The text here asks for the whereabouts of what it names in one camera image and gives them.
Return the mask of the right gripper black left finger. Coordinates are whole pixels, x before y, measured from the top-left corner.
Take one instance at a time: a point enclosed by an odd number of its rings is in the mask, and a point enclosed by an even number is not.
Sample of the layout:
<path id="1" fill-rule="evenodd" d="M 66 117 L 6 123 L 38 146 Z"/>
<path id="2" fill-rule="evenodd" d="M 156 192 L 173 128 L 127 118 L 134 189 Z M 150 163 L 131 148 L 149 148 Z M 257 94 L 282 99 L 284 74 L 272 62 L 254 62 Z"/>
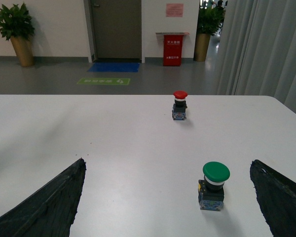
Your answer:
<path id="1" fill-rule="evenodd" d="M 0 237 L 68 237 L 82 194 L 86 163 L 80 158 L 0 217 Z"/>

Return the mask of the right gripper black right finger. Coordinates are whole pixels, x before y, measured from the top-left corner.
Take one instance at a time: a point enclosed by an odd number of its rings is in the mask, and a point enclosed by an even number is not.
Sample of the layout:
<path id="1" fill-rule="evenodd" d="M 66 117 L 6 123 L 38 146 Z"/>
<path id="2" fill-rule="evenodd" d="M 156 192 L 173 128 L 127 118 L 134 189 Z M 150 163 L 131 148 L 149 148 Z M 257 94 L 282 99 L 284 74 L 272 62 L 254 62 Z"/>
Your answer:
<path id="1" fill-rule="evenodd" d="M 296 237 L 296 183 L 256 159 L 250 179 L 260 210 L 275 237 Z"/>

